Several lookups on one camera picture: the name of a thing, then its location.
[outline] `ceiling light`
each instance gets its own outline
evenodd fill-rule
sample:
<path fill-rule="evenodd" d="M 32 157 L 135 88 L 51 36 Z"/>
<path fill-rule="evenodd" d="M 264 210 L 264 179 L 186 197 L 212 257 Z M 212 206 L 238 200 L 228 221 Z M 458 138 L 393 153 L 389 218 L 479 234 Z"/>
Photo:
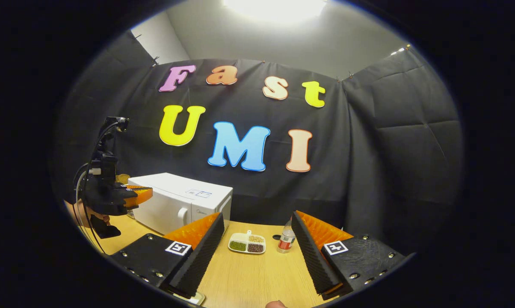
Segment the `ceiling light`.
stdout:
<path fill-rule="evenodd" d="M 301 21 L 319 16 L 325 0 L 223 0 L 224 6 L 266 21 Z"/>

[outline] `wooden table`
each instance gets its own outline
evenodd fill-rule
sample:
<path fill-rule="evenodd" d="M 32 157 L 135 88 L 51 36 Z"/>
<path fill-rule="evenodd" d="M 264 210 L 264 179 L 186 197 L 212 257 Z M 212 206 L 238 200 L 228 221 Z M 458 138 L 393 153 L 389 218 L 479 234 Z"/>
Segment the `wooden table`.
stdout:
<path fill-rule="evenodd" d="M 111 224 L 122 234 L 98 239 L 107 254 L 119 251 L 144 234 L 160 235 L 126 215 L 110 218 Z M 272 236 L 280 234 L 282 228 L 231 222 L 198 287 L 198 291 L 206 296 L 202 305 L 207 308 L 264 308 L 268 302 L 281 300 L 289 308 L 305 308 L 333 300 L 322 300 L 314 290 L 297 240 L 289 253 L 277 252 L 278 241 Z M 244 254 L 229 250 L 231 235 L 248 230 L 265 238 L 265 253 Z"/>

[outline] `robotic arm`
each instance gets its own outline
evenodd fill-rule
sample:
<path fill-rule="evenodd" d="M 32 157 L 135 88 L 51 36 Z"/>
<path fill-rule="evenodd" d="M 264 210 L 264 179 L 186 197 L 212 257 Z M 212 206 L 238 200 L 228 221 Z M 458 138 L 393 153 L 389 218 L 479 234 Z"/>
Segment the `robotic arm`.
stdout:
<path fill-rule="evenodd" d="M 105 119 L 83 177 L 82 187 L 76 187 L 85 206 L 99 214 L 125 215 L 127 210 L 138 208 L 140 203 L 152 197 L 150 187 L 135 187 L 115 182 L 117 157 L 107 150 L 106 142 L 114 138 L 111 130 L 126 131 L 128 121 L 129 119 L 123 117 Z M 117 227 L 108 226 L 94 215 L 91 215 L 90 226 L 100 238 L 121 235 Z"/>

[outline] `white microwave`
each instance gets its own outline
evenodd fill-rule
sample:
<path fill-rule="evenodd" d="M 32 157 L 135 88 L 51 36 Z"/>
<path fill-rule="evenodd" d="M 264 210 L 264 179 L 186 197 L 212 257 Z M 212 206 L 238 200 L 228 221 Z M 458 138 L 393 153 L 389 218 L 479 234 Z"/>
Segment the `white microwave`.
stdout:
<path fill-rule="evenodd" d="M 134 218 L 160 234 L 168 234 L 216 212 L 231 219 L 232 187 L 179 177 L 170 173 L 128 179 L 128 185 L 153 188 L 153 196 L 133 210 Z"/>

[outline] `blue letter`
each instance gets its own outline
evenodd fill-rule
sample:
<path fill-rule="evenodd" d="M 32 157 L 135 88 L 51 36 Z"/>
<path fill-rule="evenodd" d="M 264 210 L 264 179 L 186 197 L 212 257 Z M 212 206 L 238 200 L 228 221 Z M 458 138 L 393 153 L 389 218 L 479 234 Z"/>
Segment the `blue letter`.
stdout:
<path fill-rule="evenodd" d="M 265 147 L 265 139 L 271 131 L 263 126 L 254 126 L 250 128 L 242 141 L 238 140 L 237 131 L 234 129 L 233 123 L 228 121 L 218 121 L 214 123 L 216 129 L 216 144 L 214 146 L 214 154 L 208 159 L 208 163 L 213 166 L 225 166 L 227 161 L 224 159 L 224 152 L 231 166 L 236 166 L 244 153 L 246 159 L 240 164 L 242 169 L 252 171 L 265 170 L 263 164 L 263 148 Z"/>

